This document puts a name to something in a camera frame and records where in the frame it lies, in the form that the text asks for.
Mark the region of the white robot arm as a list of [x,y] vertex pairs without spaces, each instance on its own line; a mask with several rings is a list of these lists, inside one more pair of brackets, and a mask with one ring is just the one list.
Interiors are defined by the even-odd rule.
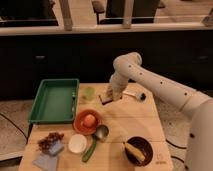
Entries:
[[118,56],[107,89],[100,95],[103,105],[120,100],[129,80],[151,91],[162,101],[191,118],[185,171],[213,171],[213,98],[186,85],[141,67],[137,52]]

